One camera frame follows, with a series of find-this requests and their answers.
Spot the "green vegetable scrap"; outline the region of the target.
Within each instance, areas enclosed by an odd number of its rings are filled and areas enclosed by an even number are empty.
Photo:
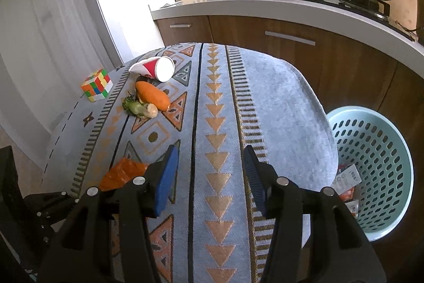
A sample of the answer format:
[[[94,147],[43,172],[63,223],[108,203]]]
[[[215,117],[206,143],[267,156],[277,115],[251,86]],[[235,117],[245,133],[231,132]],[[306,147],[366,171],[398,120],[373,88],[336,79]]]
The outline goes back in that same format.
[[[153,119],[158,114],[158,109],[154,104],[142,103],[134,95],[128,95],[122,101],[122,107],[125,111],[138,118]]]

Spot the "orange carrot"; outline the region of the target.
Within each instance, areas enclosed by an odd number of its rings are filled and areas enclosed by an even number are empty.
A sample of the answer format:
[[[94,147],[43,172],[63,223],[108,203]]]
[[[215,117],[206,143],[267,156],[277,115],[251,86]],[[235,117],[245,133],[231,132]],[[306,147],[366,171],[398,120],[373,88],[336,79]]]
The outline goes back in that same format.
[[[145,81],[137,81],[135,83],[136,95],[143,103],[151,103],[157,107],[159,111],[168,111],[170,108],[170,100],[165,92],[155,87],[153,84]]]

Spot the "white paper receipt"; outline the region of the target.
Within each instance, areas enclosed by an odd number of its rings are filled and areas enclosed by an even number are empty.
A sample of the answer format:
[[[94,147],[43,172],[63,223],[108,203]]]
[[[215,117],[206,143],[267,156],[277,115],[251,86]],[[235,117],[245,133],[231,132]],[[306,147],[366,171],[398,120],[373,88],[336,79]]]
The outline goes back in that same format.
[[[355,164],[351,164],[346,167],[343,171],[339,172],[333,182],[331,187],[337,192],[338,195],[345,193],[351,188],[361,183],[361,177],[358,169]]]

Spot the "red snack wrapper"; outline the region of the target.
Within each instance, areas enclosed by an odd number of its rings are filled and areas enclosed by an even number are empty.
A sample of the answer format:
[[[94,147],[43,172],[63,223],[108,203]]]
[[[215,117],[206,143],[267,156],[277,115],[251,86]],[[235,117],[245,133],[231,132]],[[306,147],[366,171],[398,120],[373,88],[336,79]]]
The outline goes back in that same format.
[[[355,188],[350,188],[344,193],[341,193],[339,197],[344,202],[351,215],[357,218],[359,214],[359,200],[354,197],[354,190]]]

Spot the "red white paper cup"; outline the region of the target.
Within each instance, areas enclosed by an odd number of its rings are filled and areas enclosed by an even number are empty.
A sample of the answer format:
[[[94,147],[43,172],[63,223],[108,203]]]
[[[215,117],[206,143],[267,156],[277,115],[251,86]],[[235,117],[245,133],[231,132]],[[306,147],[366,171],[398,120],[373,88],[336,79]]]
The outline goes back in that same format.
[[[168,82],[175,73],[175,64],[168,56],[147,58],[133,64],[129,72],[139,74],[159,82]]]

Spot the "light blue trash basket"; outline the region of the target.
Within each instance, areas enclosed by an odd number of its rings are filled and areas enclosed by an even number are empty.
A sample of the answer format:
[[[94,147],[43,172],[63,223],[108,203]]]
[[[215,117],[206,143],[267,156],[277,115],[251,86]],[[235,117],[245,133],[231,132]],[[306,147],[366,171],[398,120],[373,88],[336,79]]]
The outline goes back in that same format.
[[[355,165],[361,183],[357,221],[370,241],[379,240],[401,222],[411,202],[413,160],[397,127],[386,117],[360,106],[329,112],[339,164]]]

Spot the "brown kitchen cabinets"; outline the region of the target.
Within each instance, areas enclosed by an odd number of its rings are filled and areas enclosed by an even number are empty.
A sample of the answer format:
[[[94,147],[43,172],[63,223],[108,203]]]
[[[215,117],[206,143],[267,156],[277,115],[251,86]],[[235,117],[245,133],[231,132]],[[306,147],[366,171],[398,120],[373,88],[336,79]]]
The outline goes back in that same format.
[[[212,41],[287,60],[305,75],[328,111],[372,108],[404,136],[415,187],[400,225],[375,244],[388,277],[423,263],[423,49],[369,25],[358,34],[247,16],[181,16],[156,22],[166,45]]]

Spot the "white kitchen countertop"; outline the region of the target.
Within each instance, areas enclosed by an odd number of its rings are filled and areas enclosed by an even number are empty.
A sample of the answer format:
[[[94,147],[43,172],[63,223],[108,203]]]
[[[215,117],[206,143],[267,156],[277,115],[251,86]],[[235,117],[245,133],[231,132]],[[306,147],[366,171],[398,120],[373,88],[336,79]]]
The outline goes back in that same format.
[[[248,16],[323,29],[366,44],[423,76],[423,46],[380,22],[351,11],[303,0],[205,0],[151,11],[154,20],[182,16]]]

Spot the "patterned grey tablecloth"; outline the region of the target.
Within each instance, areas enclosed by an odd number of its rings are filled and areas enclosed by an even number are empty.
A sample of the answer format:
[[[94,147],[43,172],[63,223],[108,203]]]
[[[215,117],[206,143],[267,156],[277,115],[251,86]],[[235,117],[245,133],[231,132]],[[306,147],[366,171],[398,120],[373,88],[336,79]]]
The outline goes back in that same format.
[[[299,187],[330,185],[338,154],[322,105],[290,63],[238,47],[179,44],[153,50],[175,63],[157,87],[170,108],[153,119],[123,110],[135,92],[129,65],[110,73],[108,98],[71,103],[52,135],[42,188],[79,196],[121,159],[149,164],[169,146],[179,165],[165,210],[148,222],[163,282],[258,282],[274,223],[254,204],[242,169],[251,146]]]

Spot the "colourful puzzle cube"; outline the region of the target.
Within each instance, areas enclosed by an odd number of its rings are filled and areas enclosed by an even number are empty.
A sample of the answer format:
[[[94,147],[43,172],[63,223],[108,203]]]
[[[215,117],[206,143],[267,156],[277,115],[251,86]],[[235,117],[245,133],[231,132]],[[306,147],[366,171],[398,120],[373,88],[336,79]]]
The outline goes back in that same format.
[[[81,85],[84,95],[92,103],[107,98],[112,87],[113,82],[104,69],[94,72]]]

